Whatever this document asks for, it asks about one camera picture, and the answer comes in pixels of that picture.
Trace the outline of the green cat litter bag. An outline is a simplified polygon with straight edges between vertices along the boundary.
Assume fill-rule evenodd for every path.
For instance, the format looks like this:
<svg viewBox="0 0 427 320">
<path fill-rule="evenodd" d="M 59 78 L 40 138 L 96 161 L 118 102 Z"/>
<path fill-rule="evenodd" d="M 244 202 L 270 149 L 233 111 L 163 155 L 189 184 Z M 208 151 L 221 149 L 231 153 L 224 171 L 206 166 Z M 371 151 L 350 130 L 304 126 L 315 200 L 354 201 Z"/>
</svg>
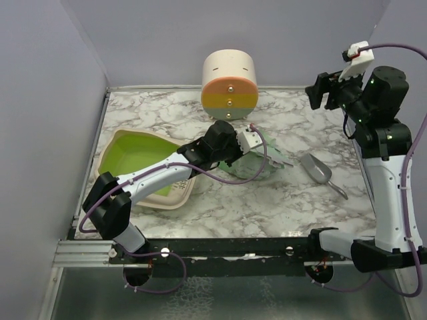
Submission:
<svg viewBox="0 0 427 320">
<path fill-rule="evenodd" d="M 278 149 L 276 140 L 274 138 L 271 138 L 261 129 L 260 129 L 260 132 L 262 133 L 264 139 L 266 140 L 267 146 L 275 147 L 276 149 Z M 264 147 L 260 146 L 256 149 L 253 149 L 252 151 L 244 155 L 242 158 L 235 161 L 231 167 L 229 167 L 225 162 L 221 162 L 218 168 L 239 179 L 249 179 L 250 177 L 253 177 L 258 172 L 258 170 L 260 169 L 263 163 L 263 160 L 264 160 Z M 280 169 L 276 169 L 276 168 L 273 168 L 273 169 L 263 168 L 261 173 L 256 177 L 256 180 L 267 179 L 268 177 L 272 176 L 279 170 Z"/>
</svg>

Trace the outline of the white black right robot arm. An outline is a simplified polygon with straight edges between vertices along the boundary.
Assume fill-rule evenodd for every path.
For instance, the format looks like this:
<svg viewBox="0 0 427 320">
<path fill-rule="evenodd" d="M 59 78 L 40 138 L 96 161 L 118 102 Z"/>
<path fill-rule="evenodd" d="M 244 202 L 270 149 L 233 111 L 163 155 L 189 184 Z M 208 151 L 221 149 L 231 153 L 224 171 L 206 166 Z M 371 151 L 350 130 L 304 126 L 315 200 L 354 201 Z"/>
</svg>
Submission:
<svg viewBox="0 0 427 320">
<path fill-rule="evenodd" d="M 416 226 L 412 204 L 410 129 L 396 115 L 409 90 L 403 71 L 379 66 L 367 82 L 363 76 L 340 80 L 340 73 L 320 73 L 306 87 L 310 107 L 319 109 L 328 95 L 327 110 L 342 109 L 355 123 L 351 135 L 360 147 L 369 178 L 376 216 L 373 239 L 322 228 L 311 232 L 308 256 L 321 261 L 331 253 L 351 259 L 362 273 L 401 269 L 426 263 L 426 249 Z"/>
</svg>

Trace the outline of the grey plastic bag clip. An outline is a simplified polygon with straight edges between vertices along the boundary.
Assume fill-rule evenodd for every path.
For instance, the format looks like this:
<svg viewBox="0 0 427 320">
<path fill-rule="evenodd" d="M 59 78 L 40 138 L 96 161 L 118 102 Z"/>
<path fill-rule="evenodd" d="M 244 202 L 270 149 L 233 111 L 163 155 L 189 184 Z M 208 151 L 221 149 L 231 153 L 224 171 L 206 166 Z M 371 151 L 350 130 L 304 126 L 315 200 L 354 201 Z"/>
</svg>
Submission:
<svg viewBox="0 0 427 320">
<path fill-rule="evenodd" d="M 267 146 L 267 160 L 265 169 L 283 169 L 284 167 L 293 167 L 293 163 L 275 147 Z"/>
</svg>

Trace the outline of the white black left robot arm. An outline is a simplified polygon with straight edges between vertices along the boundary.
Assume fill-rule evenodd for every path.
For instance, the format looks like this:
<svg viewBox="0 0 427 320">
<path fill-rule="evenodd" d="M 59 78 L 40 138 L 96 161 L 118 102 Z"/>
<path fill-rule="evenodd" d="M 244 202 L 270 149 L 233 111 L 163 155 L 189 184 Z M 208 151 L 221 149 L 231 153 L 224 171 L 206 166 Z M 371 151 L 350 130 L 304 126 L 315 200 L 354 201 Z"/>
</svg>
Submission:
<svg viewBox="0 0 427 320">
<path fill-rule="evenodd" d="M 211 170 L 216 163 L 231 165 L 244 155 L 244 137 L 219 120 L 204 136 L 182 145 L 155 165 L 119 177 L 109 171 L 101 174 L 83 203 L 84 219 L 91 221 L 93 231 L 102 239 L 124 247 L 124 255 L 131 262 L 142 262 L 147 257 L 146 238 L 130 222 L 131 208 L 168 185 Z"/>
</svg>

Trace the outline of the silver metal scoop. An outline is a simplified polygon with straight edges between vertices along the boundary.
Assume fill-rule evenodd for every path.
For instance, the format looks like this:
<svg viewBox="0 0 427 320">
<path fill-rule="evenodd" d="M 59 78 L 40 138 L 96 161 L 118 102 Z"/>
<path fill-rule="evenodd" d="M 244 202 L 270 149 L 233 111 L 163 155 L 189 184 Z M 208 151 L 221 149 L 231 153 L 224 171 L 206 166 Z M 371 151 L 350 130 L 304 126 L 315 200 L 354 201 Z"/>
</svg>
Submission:
<svg viewBox="0 0 427 320">
<path fill-rule="evenodd" d="M 300 157 L 300 163 L 313 181 L 322 185 L 328 185 L 345 200 L 348 200 L 347 193 L 332 182 L 332 170 L 324 162 L 312 154 L 306 153 Z"/>
</svg>

